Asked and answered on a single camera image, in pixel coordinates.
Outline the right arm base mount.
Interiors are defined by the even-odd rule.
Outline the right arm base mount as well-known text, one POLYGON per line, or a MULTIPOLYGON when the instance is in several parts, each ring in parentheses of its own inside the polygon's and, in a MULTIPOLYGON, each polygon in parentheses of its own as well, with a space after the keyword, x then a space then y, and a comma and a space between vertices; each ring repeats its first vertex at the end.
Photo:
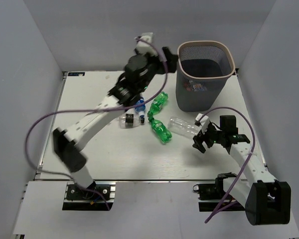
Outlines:
MULTIPOLYGON (((217 206, 218 202, 221 200, 222 196, 225 194, 224 192, 217 192, 215 183, 195 184, 192 187, 192 190, 193 193, 198 194, 198 206, 200 212, 212 212, 217 206)), ((234 202, 235 204, 233 206, 226 208, 224 211, 239 212, 245 210, 243 206, 237 203, 236 200, 230 195, 227 196, 225 202, 222 203, 220 208, 223 208, 234 202)))

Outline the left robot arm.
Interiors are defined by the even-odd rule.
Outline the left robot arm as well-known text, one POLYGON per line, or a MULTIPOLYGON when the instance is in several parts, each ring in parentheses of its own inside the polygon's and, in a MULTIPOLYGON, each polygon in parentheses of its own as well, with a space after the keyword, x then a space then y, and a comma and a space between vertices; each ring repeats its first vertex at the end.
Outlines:
POLYGON ((90 175, 86 157, 81 150, 108 123, 126 112, 139 101, 151 80, 157 74, 175 73, 178 56, 168 47, 162 48, 165 61, 158 54, 135 51, 113 88, 104 97, 97 109, 105 112, 88 113, 72 126, 53 131, 55 154, 70 172, 71 179, 78 186, 78 193, 85 199, 95 194, 95 182, 90 175))

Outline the white cap labelled bottle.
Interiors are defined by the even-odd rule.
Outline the white cap labelled bottle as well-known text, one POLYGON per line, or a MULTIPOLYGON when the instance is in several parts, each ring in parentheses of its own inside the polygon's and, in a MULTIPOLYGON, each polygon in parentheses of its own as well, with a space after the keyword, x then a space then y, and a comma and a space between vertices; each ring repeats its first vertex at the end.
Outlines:
POLYGON ((204 84, 194 84, 192 86, 192 89, 194 92, 205 92, 207 91, 207 88, 204 84))

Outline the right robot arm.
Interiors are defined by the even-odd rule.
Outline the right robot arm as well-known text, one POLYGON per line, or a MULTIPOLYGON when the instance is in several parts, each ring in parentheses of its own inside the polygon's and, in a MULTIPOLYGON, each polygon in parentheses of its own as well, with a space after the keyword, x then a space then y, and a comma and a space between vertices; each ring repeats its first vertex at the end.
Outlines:
POLYGON ((210 189, 202 187, 201 199, 232 198, 245 209, 252 225, 285 225, 291 218, 291 188, 279 181, 252 152, 250 140, 240 134, 235 116, 220 116, 216 127, 209 117, 198 114, 195 125, 199 133, 193 137, 193 147, 205 153, 207 148, 219 144, 237 162, 247 181, 242 182, 235 173, 221 173, 210 189))

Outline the red label red cap bottle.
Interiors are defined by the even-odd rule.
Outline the red label red cap bottle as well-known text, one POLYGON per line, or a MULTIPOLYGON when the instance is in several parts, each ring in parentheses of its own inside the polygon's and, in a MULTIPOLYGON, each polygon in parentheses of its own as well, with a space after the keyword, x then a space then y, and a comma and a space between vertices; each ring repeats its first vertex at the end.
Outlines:
POLYGON ((187 91, 192 91, 192 85, 191 84, 183 84, 183 88, 187 91))

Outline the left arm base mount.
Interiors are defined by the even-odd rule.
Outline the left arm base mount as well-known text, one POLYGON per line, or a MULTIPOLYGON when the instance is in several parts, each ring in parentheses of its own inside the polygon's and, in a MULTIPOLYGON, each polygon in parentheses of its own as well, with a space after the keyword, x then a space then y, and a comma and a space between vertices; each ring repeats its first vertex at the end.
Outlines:
POLYGON ((114 182, 97 182, 95 191, 107 201, 93 192, 87 192, 73 183, 68 183, 65 190, 63 211, 108 211, 114 203, 116 184, 114 182))

